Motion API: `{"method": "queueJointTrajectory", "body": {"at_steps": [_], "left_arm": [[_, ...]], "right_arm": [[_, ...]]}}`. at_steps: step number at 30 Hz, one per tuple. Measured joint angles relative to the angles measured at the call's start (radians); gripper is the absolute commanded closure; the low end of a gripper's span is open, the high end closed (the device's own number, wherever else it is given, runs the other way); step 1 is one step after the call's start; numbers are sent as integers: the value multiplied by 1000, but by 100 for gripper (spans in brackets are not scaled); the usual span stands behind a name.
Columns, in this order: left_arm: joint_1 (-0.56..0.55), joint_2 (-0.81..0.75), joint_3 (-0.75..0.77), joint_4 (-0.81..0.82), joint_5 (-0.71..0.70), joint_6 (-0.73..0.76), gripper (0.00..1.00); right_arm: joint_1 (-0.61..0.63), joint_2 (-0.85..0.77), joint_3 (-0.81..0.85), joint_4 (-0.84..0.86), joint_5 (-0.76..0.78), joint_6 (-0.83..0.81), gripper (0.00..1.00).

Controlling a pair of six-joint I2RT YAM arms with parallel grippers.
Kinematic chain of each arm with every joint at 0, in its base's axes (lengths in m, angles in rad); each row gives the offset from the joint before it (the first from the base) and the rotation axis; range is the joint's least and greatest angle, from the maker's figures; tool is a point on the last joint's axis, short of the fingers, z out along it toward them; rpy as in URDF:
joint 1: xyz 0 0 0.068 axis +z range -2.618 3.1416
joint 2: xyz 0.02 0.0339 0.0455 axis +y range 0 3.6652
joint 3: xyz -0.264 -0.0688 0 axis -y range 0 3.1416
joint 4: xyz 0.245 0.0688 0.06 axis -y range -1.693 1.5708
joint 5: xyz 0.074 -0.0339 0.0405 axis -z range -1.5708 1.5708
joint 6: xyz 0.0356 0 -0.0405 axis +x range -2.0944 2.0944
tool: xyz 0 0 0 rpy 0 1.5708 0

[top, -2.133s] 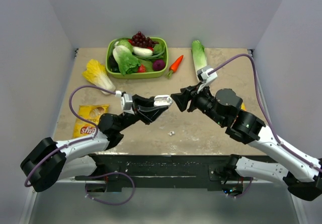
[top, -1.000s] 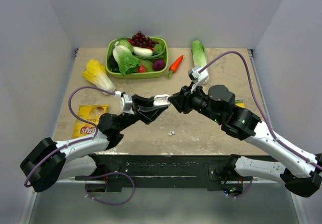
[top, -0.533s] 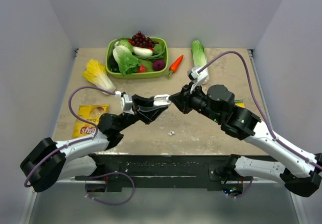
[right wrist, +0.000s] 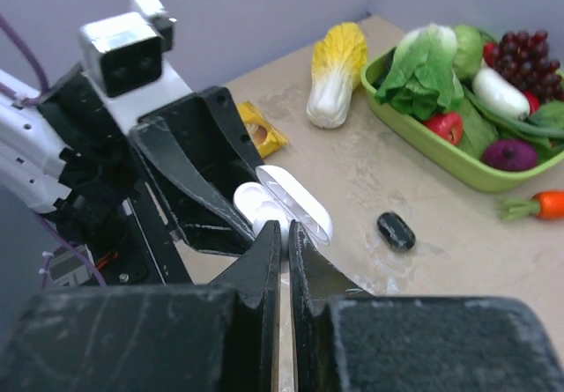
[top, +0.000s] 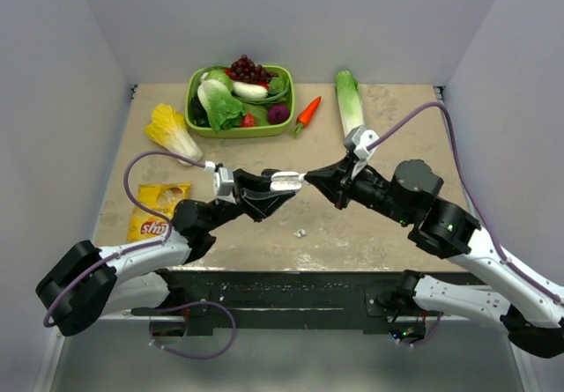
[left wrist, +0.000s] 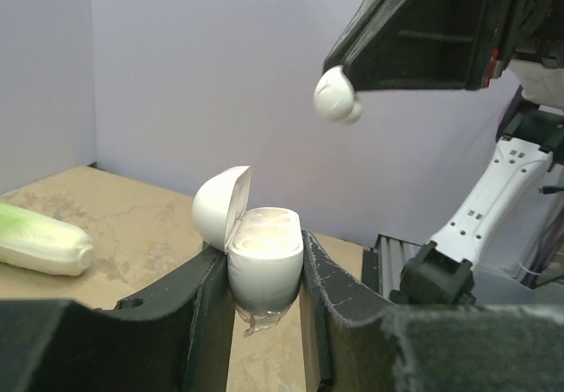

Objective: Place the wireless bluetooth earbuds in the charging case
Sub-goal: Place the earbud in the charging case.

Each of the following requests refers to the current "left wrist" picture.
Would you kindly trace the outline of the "white earbud charging case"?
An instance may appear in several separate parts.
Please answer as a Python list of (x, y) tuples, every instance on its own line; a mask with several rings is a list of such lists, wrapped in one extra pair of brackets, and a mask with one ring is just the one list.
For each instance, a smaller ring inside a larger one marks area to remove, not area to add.
[(303, 268), (303, 239), (297, 212), (248, 207), (249, 166), (213, 176), (192, 204), (196, 231), (227, 257), (227, 275), (236, 310), (248, 328), (243, 335), (278, 325), (294, 303)]

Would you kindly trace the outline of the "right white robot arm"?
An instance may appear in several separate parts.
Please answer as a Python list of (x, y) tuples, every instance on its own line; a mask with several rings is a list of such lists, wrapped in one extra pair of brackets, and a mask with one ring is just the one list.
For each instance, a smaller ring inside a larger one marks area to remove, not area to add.
[(563, 0), (362, 0), (323, 63), (323, 118), (360, 119), (360, 92), (485, 89), (519, 81), (492, 159), (456, 213), (402, 268), (397, 304), (471, 304), (473, 272), (503, 219), (563, 162)]

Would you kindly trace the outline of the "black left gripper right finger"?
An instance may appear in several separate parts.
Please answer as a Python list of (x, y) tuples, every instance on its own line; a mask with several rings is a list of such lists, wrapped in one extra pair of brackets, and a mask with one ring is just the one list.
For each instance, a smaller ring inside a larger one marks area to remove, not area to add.
[(302, 235), (309, 391), (560, 391), (560, 306), (396, 306)]

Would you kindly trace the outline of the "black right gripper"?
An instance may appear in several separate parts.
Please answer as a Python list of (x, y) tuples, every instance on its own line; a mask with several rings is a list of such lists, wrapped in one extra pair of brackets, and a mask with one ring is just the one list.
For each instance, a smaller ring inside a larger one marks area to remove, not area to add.
[(513, 60), (563, 67), (563, 0), (362, 0), (323, 68), (356, 92), (476, 91)]

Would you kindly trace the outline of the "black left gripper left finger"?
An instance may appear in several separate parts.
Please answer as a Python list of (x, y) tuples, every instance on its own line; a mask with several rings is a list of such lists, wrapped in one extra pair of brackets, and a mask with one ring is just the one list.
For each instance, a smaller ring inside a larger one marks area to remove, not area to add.
[(111, 310), (74, 300), (1, 303), (3, 391), (223, 391), (226, 255), (202, 250)]

